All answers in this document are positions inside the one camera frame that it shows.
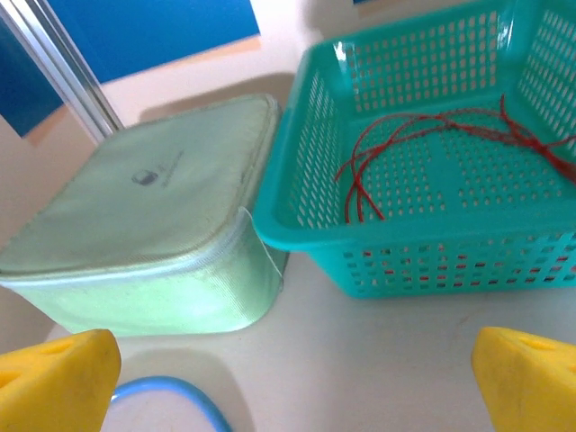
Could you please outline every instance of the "table surface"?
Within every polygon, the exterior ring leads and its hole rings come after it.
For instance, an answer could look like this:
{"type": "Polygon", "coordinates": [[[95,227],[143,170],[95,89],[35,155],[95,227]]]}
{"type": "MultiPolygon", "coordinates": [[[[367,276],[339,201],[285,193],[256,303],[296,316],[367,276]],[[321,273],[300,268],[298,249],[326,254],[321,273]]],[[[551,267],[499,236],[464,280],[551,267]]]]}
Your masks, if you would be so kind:
{"type": "MultiPolygon", "coordinates": [[[[259,322],[209,336],[119,338],[119,383],[151,374],[202,388],[233,429],[492,431],[470,353],[485,326],[576,343],[576,290],[354,300],[305,255],[259,322]]],[[[55,327],[50,338],[66,335],[55,327]]],[[[190,402],[149,392],[111,406],[103,431],[209,431],[190,402]]]]}

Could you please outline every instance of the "printed logo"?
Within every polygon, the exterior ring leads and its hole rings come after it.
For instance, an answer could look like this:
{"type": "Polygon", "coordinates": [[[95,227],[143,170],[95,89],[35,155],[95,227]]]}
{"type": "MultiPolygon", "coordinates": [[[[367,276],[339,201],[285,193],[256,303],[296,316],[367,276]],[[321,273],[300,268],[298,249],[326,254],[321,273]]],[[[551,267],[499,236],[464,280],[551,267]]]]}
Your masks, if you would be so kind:
{"type": "Polygon", "coordinates": [[[136,183],[137,185],[150,186],[155,183],[160,176],[162,176],[163,181],[161,185],[163,188],[167,188],[168,185],[170,185],[172,176],[174,175],[174,172],[176,171],[176,168],[180,163],[180,158],[183,154],[184,152],[181,150],[178,152],[175,158],[170,161],[169,164],[158,164],[154,171],[149,169],[141,169],[138,173],[132,176],[132,182],[136,183]]]}
{"type": "Polygon", "coordinates": [[[158,179],[158,173],[142,169],[132,176],[132,182],[142,186],[150,186],[158,179]]]}

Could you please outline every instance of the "teal plastic basket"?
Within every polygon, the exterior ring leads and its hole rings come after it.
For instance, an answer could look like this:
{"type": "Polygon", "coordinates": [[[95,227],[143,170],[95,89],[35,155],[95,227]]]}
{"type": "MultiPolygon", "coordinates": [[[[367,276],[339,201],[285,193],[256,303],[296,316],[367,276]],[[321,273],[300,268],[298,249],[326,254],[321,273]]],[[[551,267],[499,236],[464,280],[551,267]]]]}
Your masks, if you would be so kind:
{"type": "MultiPolygon", "coordinates": [[[[512,118],[563,139],[576,131],[575,58],[568,0],[483,1],[312,47],[260,189],[258,234],[309,253],[355,297],[574,285],[576,187],[529,149],[454,131],[391,147],[364,176],[384,221],[366,204],[365,223],[345,224],[352,175],[334,176],[389,113],[497,110],[505,95],[512,118]]],[[[573,144],[557,151],[575,159],[573,144]]]]}

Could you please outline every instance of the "blue cable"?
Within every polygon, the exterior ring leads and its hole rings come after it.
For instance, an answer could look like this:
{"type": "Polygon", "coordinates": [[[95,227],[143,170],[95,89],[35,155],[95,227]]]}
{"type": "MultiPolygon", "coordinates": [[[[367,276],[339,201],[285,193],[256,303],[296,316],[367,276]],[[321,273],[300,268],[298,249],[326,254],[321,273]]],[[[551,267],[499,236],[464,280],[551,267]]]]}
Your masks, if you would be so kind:
{"type": "Polygon", "coordinates": [[[216,432],[232,432],[228,421],[218,407],[195,385],[172,376],[147,376],[119,385],[114,390],[111,403],[125,399],[132,394],[157,390],[169,390],[192,401],[210,421],[216,432]]]}

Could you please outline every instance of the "red wire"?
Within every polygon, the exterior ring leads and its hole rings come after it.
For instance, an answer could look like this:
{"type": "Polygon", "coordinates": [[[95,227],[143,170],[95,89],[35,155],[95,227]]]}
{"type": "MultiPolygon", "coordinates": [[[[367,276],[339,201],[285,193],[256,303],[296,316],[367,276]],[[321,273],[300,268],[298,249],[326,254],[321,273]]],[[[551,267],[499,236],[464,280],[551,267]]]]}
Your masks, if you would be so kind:
{"type": "Polygon", "coordinates": [[[354,192],[356,192],[356,211],[358,214],[358,220],[360,222],[364,222],[364,215],[362,209],[362,202],[363,199],[366,199],[370,207],[374,210],[376,215],[380,220],[384,220],[384,216],[380,208],[374,203],[370,194],[365,190],[364,185],[362,184],[362,177],[364,171],[369,166],[369,164],[378,158],[389,146],[394,144],[399,144],[402,142],[406,142],[409,140],[414,140],[415,138],[426,136],[430,133],[440,132],[440,131],[448,131],[448,130],[456,130],[456,131],[464,131],[469,135],[482,138],[484,140],[492,140],[492,141],[500,141],[504,144],[513,145],[513,146],[522,146],[528,147],[533,151],[539,153],[548,161],[550,164],[562,175],[569,178],[573,183],[576,184],[576,165],[573,163],[561,159],[557,157],[550,148],[557,147],[564,145],[572,140],[576,140],[576,135],[572,135],[560,141],[544,144],[542,143],[538,137],[532,133],[528,128],[525,126],[517,123],[516,121],[512,120],[505,109],[504,104],[504,95],[500,98],[499,104],[499,111],[491,111],[491,110],[483,110],[483,109],[474,109],[474,108],[466,108],[466,109],[459,109],[459,110],[452,110],[449,112],[444,112],[436,115],[431,114],[418,114],[418,113],[396,113],[384,116],[372,124],[370,124],[364,131],[360,134],[360,137],[356,141],[354,148],[352,150],[352,157],[345,162],[340,169],[337,171],[335,176],[335,181],[337,181],[346,167],[350,165],[352,171],[353,182],[348,190],[346,195],[345,201],[345,217],[346,223],[350,223],[350,202],[352,201],[352,196],[354,192]],[[483,126],[476,126],[473,124],[465,124],[460,123],[457,121],[452,120],[450,117],[454,117],[456,115],[462,115],[465,113],[473,113],[479,115],[487,115],[490,117],[497,117],[504,121],[508,126],[509,131],[503,130],[494,130],[491,128],[483,127],[483,126]],[[364,150],[360,153],[357,153],[359,150],[362,142],[366,138],[366,136],[372,131],[376,126],[379,124],[397,118],[408,118],[409,120],[405,121],[401,126],[399,126],[389,137],[388,139],[379,145],[373,146],[367,150],[364,150]],[[416,124],[418,122],[422,122],[425,120],[429,121],[438,121],[442,122],[441,125],[428,128],[424,130],[419,130],[416,132],[412,132],[409,135],[405,135],[403,137],[398,137],[403,131],[405,131],[409,126],[416,124]],[[360,158],[365,158],[364,161],[361,163],[360,167],[356,169],[356,162],[360,158]]]}

